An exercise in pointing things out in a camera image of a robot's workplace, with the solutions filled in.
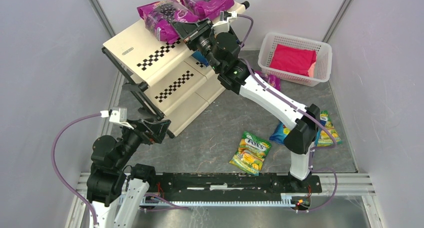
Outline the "purple grape candy bag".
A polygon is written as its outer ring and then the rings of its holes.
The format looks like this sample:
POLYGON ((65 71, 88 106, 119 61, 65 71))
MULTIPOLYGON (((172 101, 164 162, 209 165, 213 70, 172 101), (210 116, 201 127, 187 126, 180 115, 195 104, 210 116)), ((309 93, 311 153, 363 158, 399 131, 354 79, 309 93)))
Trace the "purple grape candy bag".
POLYGON ((281 90, 281 80, 272 74, 262 73, 261 71, 255 71, 264 81, 266 81, 269 85, 274 87, 276 90, 281 90))
POLYGON ((234 0, 180 0, 180 2, 200 20, 215 19, 221 11, 227 11, 235 4, 234 0))
POLYGON ((179 39, 174 22, 195 23, 199 17, 176 0, 164 0, 137 7, 145 28, 160 42, 169 44, 179 39))

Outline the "green Fox's candy bag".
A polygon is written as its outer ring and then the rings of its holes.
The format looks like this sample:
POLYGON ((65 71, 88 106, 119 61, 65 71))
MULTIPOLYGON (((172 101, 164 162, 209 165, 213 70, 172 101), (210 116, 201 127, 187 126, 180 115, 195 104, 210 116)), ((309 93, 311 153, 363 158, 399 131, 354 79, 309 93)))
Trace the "green Fox's candy bag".
POLYGON ((229 163, 248 174, 259 176, 271 148, 270 142, 245 131, 229 163))

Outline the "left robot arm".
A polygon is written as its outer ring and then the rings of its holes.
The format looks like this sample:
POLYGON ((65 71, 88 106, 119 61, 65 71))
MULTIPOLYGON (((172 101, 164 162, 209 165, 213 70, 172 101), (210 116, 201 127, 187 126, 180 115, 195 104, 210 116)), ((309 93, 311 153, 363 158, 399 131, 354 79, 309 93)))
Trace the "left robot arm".
POLYGON ((141 144, 162 143, 170 120, 116 121, 122 136, 103 135, 93 143, 92 165, 86 182, 93 227, 131 227, 140 202, 153 186, 153 166, 136 164, 126 175, 125 166, 141 144))

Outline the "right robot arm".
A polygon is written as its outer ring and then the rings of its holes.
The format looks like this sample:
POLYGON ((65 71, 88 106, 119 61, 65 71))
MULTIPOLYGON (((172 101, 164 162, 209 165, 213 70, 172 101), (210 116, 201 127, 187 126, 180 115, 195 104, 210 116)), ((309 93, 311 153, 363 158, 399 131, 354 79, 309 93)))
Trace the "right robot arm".
POLYGON ((206 58, 222 86, 254 101, 289 129, 283 141, 291 152, 289 174, 305 180, 312 171, 310 158, 320 124, 319 107, 296 102, 264 81, 239 57, 241 42, 229 30, 218 32, 209 19, 196 23, 173 21, 171 25, 190 50, 206 58))

